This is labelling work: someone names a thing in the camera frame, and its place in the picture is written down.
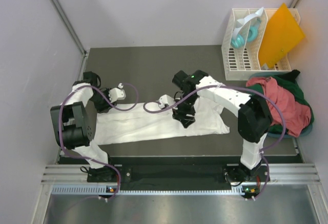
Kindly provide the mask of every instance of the yellow plastic sheet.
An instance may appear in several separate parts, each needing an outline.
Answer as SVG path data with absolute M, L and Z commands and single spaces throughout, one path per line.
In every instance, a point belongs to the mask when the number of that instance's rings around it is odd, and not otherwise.
M 260 66 L 266 64 L 268 68 L 273 68 L 304 37 L 286 4 L 282 4 L 266 25 L 258 53 Z

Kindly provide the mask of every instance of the metal floor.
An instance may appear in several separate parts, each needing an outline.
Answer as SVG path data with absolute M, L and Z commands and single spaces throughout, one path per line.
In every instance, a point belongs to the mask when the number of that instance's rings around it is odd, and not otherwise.
M 44 224 L 319 223 L 307 186 L 268 186 L 255 202 L 240 196 L 117 196 L 108 203 L 78 203 L 83 198 L 52 195 Z
M 245 82 L 226 81 L 220 46 L 165 46 L 92 48 L 86 71 L 101 78 L 102 87 L 118 83 L 132 83 L 139 90 L 140 103 L 157 100 L 163 94 L 173 95 L 178 88 L 172 78 L 179 70 L 193 73 L 200 69 L 226 85 L 245 86 Z M 135 95 L 126 87 L 124 103 L 133 103 Z M 230 127 L 229 134 L 177 137 L 101 146 L 111 156 L 223 156 L 241 155 L 242 139 L 237 132 L 237 118 L 228 110 L 221 115 Z M 275 139 L 267 138 L 265 145 Z M 268 155 L 296 155 L 293 141 L 284 139 L 278 146 L 267 150 Z

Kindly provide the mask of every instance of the white storage crate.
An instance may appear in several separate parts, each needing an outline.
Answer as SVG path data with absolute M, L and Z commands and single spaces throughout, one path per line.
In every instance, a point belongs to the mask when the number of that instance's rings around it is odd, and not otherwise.
M 265 28 L 268 20 L 277 11 L 277 9 L 265 9 L 261 16 L 261 24 L 258 29 L 258 36 L 252 42 L 246 42 L 243 47 L 233 48 L 231 46 L 232 32 L 235 28 L 235 22 L 238 19 L 255 13 L 258 9 L 232 9 L 227 30 L 222 44 L 223 65 L 226 80 L 248 80 L 251 75 L 258 72 L 277 71 L 289 72 L 291 66 L 288 62 L 288 55 L 276 63 L 275 67 L 269 70 L 261 70 L 258 61 L 258 52 L 262 43 Z M 295 21 L 300 23 L 300 16 L 297 9 L 289 9 Z M 240 31 L 241 36 L 246 39 L 252 22 L 248 22 Z

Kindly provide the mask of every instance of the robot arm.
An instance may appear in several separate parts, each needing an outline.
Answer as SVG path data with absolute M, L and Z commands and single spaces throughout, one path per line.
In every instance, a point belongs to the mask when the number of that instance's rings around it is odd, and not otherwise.
M 91 130 L 88 120 L 86 105 L 89 100 L 94 103 L 98 113 L 107 112 L 111 106 L 101 97 L 101 95 L 94 91 L 92 88 L 83 88 L 76 91 L 80 86 L 91 85 L 100 87 L 100 78 L 93 72 L 84 73 L 84 79 L 75 82 L 72 87 L 72 92 L 76 92 L 65 104 L 63 109 L 62 119 L 62 135 L 64 146 L 72 151 L 77 152 L 81 156 L 96 159 L 98 161 L 109 163 L 110 157 L 108 154 L 101 150 L 97 143 L 94 141 L 94 133 Z M 123 85 L 120 84 L 117 88 L 105 88 L 102 92 L 111 103 L 116 104 L 119 99 L 126 97 Z M 59 143 L 58 119 L 59 119 L 60 106 L 52 107 L 50 110 L 55 138 Z M 103 181 L 108 181 L 113 176 L 110 172 L 111 169 L 104 167 L 92 160 L 87 160 L 90 164 L 89 175 L 93 175 L 94 179 L 99 182 L 101 178 Z
M 250 96 L 246 93 L 226 89 L 224 84 L 200 70 L 191 75 L 179 71 L 172 82 L 183 92 L 182 97 L 186 97 L 199 88 L 216 86 L 199 90 L 177 105 L 173 108 L 173 118 L 180 121 L 185 128 L 195 122 L 193 106 L 199 96 L 209 98 L 223 105 L 238 118 L 238 132 L 243 138 L 243 152 L 240 162 L 243 171 L 248 176 L 253 175 L 260 166 L 260 149 L 263 148 L 267 130 L 272 123 L 271 113 L 266 101 L 258 96 Z M 159 102 L 161 108 L 171 105 L 175 101 L 164 95 Z

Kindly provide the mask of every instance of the white wall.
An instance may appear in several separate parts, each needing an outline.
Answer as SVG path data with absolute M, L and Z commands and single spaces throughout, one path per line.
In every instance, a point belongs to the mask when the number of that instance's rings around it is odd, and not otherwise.
M 81 54 L 49 0 L 0 0 L 0 223 L 29 223 L 54 160 L 50 108 L 69 93 Z
M 290 54 L 291 65 L 301 71 L 299 84 L 311 104 L 312 133 L 300 138 L 305 157 L 315 163 L 328 196 L 328 0 L 301 0 L 297 6 L 306 39 Z
M 231 8 L 292 0 L 60 0 L 85 48 L 221 44 Z

